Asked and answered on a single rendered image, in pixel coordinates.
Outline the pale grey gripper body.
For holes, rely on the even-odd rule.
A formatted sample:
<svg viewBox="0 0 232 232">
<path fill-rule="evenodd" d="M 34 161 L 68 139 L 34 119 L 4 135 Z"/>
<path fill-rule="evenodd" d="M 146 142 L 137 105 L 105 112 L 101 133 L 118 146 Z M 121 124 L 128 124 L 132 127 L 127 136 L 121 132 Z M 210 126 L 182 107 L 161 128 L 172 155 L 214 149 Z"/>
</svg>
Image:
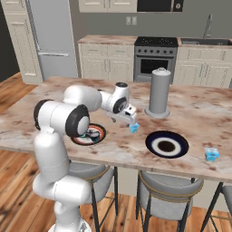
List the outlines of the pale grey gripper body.
<svg viewBox="0 0 232 232">
<path fill-rule="evenodd" d="M 131 121 L 136 123 L 136 113 L 135 112 L 128 112 L 128 111 L 121 111 L 120 113 L 114 114 L 109 111 L 106 112 L 106 115 L 116 119 L 116 121 L 122 121 L 126 124 L 129 124 Z"/>
</svg>

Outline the orange and black rimmed plate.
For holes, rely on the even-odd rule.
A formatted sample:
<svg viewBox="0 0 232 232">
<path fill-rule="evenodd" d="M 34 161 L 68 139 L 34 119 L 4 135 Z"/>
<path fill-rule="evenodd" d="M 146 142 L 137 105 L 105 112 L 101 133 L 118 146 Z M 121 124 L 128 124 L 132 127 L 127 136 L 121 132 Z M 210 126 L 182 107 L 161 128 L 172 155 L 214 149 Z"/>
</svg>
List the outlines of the orange and black rimmed plate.
<svg viewBox="0 0 232 232">
<path fill-rule="evenodd" d="M 88 130 L 98 131 L 100 133 L 100 140 L 97 142 L 93 142 L 90 138 L 87 138 L 86 132 Z M 106 137 L 106 130 L 100 124 L 90 123 L 88 130 L 80 137 L 71 137 L 72 142 L 75 144 L 81 145 L 81 146 L 91 146 L 91 145 L 95 145 L 97 143 L 100 143 Z"/>
</svg>

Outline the dark blue and white plate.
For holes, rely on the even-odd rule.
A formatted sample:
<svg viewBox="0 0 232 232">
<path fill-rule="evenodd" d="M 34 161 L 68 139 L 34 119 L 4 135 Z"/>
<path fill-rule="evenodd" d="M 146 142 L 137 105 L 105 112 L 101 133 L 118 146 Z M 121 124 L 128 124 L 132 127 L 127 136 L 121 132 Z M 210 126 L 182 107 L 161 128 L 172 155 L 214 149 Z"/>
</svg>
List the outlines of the dark blue and white plate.
<svg viewBox="0 0 232 232">
<path fill-rule="evenodd" d="M 184 137 L 168 130 L 152 132 L 147 136 L 145 144 L 151 153 L 165 159 L 182 157 L 189 150 L 189 144 Z"/>
</svg>

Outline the grey cylindrical canister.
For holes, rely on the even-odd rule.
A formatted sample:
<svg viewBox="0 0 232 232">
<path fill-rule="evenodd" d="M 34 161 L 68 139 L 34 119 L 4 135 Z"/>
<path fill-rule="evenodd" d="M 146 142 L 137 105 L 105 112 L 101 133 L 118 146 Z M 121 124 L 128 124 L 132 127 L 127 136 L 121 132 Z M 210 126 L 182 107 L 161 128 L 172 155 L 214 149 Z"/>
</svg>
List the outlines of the grey cylindrical canister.
<svg viewBox="0 0 232 232">
<path fill-rule="evenodd" d="M 145 113 L 152 118 L 162 119 L 169 116 L 167 108 L 171 72 L 163 67 L 153 70 L 150 82 L 150 103 Z"/>
</svg>

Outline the grey upholstered bar stool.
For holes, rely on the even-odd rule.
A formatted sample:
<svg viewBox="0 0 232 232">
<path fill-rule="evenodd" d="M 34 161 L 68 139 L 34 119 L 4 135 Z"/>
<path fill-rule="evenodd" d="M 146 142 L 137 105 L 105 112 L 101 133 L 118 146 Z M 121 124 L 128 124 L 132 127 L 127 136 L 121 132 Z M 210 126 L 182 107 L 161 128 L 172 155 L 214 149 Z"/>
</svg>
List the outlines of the grey upholstered bar stool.
<svg viewBox="0 0 232 232">
<path fill-rule="evenodd" d="M 212 216 L 212 211 L 217 203 L 220 194 L 224 196 L 229 213 L 232 214 L 232 186 L 225 186 L 223 182 L 219 182 L 217 185 L 217 189 L 213 195 L 213 198 L 210 202 L 210 205 L 208 207 L 207 214 L 205 215 L 205 218 L 203 220 L 200 232 L 203 232 L 209 220 L 211 220 L 214 229 L 216 230 L 216 232 L 218 232 L 218 228 L 214 221 L 215 217 Z"/>
<path fill-rule="evenodd" d="M 95 231 L 100 232 L 100 228 L 112 205 L 115 205 L 115 214 L 118 214 L 118 168 L 114 167 L 112 169 L 110 166 L 106 167 L 105 165 L 71 162 L 69 173 L 90 183 L 91 195 L 86 205 L 92 206 Z M 106 198 L 112 180 L 114 180 L 114 197 L 111 198 L 111 204 L 107 208 L 103 219 L 99 221 L 97 203 Z"/>
<path fill-rule="evenodd" d="M 141 219 L 143 232 L 148 232 L 151 217 L 177 221 L 177 232 L 185 232 L 187 218 L 192 211 L 193 197 L 203 187 L 204 180 L 191 180 L 171 176 L 138 172 L 136 217 Z"/>
</svg>

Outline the silver oven with black hob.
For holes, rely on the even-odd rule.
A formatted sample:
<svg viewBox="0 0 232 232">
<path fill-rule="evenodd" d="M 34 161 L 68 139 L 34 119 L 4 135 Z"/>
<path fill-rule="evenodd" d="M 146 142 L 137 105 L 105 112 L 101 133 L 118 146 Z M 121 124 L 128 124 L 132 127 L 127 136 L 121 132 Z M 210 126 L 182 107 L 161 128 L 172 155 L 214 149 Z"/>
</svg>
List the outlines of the silver oven with black hob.
<svg viewBox="0 0 232 232">
<path fill-rule="evenodd" d="M 134 44 L 134 77 L 135 82 L 150 82 L 153 70 L 160 67 L 173 75 L 178 54 L 176 37 L 139 36 Z"/>
</svg>

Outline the cream base cupboards with sink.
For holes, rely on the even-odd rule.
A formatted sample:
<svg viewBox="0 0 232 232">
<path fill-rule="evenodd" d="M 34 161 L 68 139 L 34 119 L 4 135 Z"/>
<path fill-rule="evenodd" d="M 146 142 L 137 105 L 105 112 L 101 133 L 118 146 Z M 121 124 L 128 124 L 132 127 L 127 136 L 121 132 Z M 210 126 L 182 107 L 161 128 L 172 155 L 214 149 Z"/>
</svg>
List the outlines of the cream base cupboards with sink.
<svg viewBox="0 0 232 232">
<path fill-rule="evenodd" d="M 174 84 L 232 88 L 232 45 L 178 44 Z"/>
</svg>

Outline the silver fridge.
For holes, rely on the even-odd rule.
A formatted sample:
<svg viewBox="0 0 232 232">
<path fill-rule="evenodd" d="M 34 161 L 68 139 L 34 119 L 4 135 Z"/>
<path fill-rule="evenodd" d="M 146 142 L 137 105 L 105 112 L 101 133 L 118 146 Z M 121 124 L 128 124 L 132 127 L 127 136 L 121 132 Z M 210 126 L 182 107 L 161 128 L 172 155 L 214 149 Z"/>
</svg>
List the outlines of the silver fridge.
<svg viewBox="0 0 232 232">
<path fill-rule="evenodd" d="M 25 0 L 43 78 L 78 77 L 69 0 Z"/>
</svg>

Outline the dark sink basin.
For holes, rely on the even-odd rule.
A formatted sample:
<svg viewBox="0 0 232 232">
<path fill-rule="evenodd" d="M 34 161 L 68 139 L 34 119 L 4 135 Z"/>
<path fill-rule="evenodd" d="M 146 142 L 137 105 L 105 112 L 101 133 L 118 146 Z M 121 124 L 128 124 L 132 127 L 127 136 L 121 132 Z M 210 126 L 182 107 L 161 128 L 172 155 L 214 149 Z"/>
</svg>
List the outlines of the dark sink basin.
<svg viewBox="0 0 232 232">
<path fill-rule="evenodd" d="M 180 38 L 182 44 L 199 44 L 199 45 L 232 45 L 229 39 L 203 39 L 203 38 Z"/>
</svg>

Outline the black microwave oven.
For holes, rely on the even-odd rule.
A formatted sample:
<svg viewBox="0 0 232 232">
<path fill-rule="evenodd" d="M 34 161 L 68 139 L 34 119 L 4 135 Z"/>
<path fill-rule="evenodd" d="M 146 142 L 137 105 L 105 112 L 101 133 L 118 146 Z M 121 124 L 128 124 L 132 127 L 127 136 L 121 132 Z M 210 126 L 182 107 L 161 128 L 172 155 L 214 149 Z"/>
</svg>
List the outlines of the black microwave oven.
<svg viewBox="0 0 232 232">
<path fill-rule="evenodd" d="M 184 0 L 138 0 L 137 11 L 143 13 L 181 12 Z"/>
</svg>

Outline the cream tall cupboard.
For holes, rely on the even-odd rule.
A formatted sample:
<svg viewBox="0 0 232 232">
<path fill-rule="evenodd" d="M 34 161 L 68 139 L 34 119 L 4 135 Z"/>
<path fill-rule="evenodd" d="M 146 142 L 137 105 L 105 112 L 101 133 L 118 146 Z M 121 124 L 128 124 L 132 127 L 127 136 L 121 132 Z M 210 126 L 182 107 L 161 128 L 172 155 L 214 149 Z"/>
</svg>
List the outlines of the cream tall cupboard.
<svg viewBox="0 0 232 232">
<path fill-rule="evenodd" d="M 24 83 L 43 82 L 25 0 L 0 0 Z"/>
</svg>

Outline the silver tap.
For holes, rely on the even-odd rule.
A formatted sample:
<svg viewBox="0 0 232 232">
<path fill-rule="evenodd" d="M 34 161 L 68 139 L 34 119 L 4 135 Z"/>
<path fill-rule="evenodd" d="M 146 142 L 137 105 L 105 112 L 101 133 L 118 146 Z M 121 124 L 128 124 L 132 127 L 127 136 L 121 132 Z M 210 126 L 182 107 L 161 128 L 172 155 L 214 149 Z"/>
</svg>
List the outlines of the silver tap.
<svg viewBox="0 0 232 232">
<path fill-rule="evenodd" d="M 203 38 L 209 38 L 210 35 L 211 35 L 212 18 L 213 18 L 213 15 L 209 14 L 208 19 L 207 19 L 207 24 L 206 24 L 205 32 L 203 34 Z"/>
</svg>

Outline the cream wall cupboards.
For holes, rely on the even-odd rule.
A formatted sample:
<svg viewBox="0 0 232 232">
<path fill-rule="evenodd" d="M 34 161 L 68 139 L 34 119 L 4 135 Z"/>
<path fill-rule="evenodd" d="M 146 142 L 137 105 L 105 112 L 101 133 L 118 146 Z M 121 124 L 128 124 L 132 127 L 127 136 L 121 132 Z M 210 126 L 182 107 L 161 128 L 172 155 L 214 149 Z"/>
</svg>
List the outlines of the cream wall cupboards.
<svg viewBox="0 0 232 232">
<path fill-rule="evenodd" d="M 79 0 L 81 13 L 136 13 L 137 0 Z"/>
</svg>

